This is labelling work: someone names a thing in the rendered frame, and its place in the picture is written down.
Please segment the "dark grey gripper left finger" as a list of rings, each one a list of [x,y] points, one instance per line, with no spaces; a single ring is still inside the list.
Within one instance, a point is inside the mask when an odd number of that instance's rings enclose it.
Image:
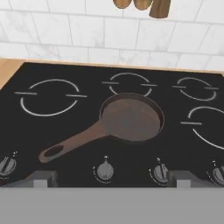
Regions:
[[[56,171],[35,171],[27,178],[7,184],[7,188],[50,188],[58,186],[58,173]]]

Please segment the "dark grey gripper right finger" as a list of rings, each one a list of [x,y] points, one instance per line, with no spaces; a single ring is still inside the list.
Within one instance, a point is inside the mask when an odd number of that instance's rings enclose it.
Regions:
[[[168,171],[168,187],[176,188],[219,188],[218,185],[196,177],[189,171]]]

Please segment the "grey hob knob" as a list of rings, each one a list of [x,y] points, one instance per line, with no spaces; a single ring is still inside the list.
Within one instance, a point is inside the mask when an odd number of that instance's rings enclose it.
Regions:
[[[0,176],[6,177],[10,175],[16,168],[17,162],[13,157],[5,157],[0,162]]]
[[[105,160],[97,168],[97,175],[103,180],[111,179],[114,175],[114,168],[107,160]]]
[[[166,185],[168,182],[168,168],[165,166],[165,164],[159,163],[153,171],[154,177],[157,182],[159,182],[162,185]]]
[[[223,166],[215,167],[213,169],[213,178],[218,184],[224,186],[224,167]]]

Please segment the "black glass hob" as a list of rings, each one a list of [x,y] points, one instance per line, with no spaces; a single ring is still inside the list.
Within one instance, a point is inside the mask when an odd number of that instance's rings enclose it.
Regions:
[[[224,76],[24,63],[0,89],[0,187],[224,187]]]

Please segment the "brown cast iron pan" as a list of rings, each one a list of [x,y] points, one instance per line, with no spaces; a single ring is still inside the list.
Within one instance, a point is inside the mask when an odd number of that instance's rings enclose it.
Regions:
[[[157,136],[164,124],[164,112],[152,99],[133,93],[116,94],[101,105],[96,123],[43,150],[38,159],[41,163],[48,163],[82,145],[108,136],[128,142],[144,142]]]

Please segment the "hanging wooden utensil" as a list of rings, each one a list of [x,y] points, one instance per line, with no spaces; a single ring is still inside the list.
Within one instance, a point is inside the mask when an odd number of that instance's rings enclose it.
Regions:
[[[167,18],[171,6],[171,0],[153,0],[150,9],[152,18]]]
[[[153,0],[134,0],[134,5],[138,10],[144,11],[151,6],[152,1]]]
[[[113,2],[118,9],[126,9],[132,0],[113,0]]]

